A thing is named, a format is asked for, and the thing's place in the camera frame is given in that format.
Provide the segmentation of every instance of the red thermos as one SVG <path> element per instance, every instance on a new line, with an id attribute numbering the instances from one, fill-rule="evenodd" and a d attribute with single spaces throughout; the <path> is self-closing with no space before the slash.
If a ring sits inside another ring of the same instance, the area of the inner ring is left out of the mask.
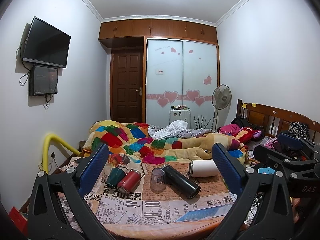
<path id="1" fill-rule="evenodd" d="M 117 188 L 122 194 L 129 194 L 140 181 L 139 171 L 129 171 L 127 175 L 118 183 Z"/>

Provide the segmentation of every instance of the brown door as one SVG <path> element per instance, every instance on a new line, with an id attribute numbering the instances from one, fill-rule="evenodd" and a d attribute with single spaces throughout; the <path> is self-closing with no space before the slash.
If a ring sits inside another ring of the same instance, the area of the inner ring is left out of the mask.
<path id="1" fill-rule="evenodd" d="M 216 27 L 202 25 L 202 30 L 203 30 L 203 40 L 204 41 L 211 41 L 211 42 L 218 43 Z"/>
<path id="2" fill-rule="evenodd" d="M 150 35 L 151 20 L 134 20 L 132 36 Z"/>
<path id="3" fill-rule="evenodd" d="M 111 119 L 142 122 L 142 49 L 114 50 L 110 90 Z"/>
<path id="4" fill-rule="evenodd" d="M 151 35 L 169 36 L 169 20 L 151 20 Z"/>
<path id="5" fill-rule="evenodd" d="M 115 37 L 127 37 L 132 34 L 133 20 L 117 21 Z"/>
<path id="6" fill-rule="evenodd" d="M 99 40 L 114 38 L 116 32 L 116 22 L 101 23 Z"/>
<path id="7" fill-rule="evenodd" d="M 187 38 L 203 40 L 202 24 L 187 22 Z"/>
<path id="8" fill-rule="evenodd" d="M 170 20 L 169 36 L 172 37 L 187 37 L 187 23 L 184 21 Z"/>

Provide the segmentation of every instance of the screw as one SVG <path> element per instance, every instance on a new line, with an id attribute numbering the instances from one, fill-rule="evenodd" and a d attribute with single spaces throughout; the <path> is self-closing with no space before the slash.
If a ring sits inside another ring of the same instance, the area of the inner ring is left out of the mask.
<path id="1" fill-rule="evenodd" d="M 66 172 L 67 173 L 73 173 L 76 169 L 74 167 L 69 167 L 67 168 Z"/>
<path id="2" fill-rule="evenodd" d="M 276 171 L 276 175 L 277 175 L 278 177 L 282 177 L 282 176 L 283 176 L 283 173 L 282 173 L 281 171 Z"/>
<path id="3" fill-rule="evenodd" d="M 251 168 L 251 167 L 247 167 L 247 168 L 245 169 L 245 171 L 246 171 L 247 173 L 250 173 L 250 174 L 254 173 L 254 169 Z"/>
<path id="4" fill-rule="evenodd" d="M 44 174 L 45 174 L 44 171 L 39 171 L 39 172 L 38 172 L 38 176 L 39 176 L 39 177 L 42 177 Z"/>

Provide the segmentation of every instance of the small monitor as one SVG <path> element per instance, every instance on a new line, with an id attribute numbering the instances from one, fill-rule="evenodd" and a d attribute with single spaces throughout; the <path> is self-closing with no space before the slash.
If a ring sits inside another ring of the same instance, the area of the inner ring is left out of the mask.
<path id="1" fill-rule="evenodd" d="M 45 96 L 58 93 L 58 69 L 34 65 L 29 77 L 29 95 Z"/>
<path id="2" fill-rule="evenodd" d="M 70 39 L 68 34 L 34 17 L 22 60 L 66 68 Z"/>

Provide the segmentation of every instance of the yellow foam pipe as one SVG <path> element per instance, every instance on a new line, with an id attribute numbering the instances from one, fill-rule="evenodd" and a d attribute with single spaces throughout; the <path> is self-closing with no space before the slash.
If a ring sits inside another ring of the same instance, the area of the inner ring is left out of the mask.
<path id="1" fill-rule="evenodd" d="M 67 148 L 69 151 L 73 152 L 76 155 L 81 154 L 78 150 L 74 149 L 70 144 L 68 144 L 65 140 L 61 139 L 58 135 L 50 133 L 48 134 L 43 143 L 43 151 L 42 151 L 42 166 L 43 170 L 49 174 L 49 168 L 48 168 L 48 151 L 49 151 L 49 143 L 51 140 L 54 140 L 61 145 L 63 145 L 65 148 Z"/>

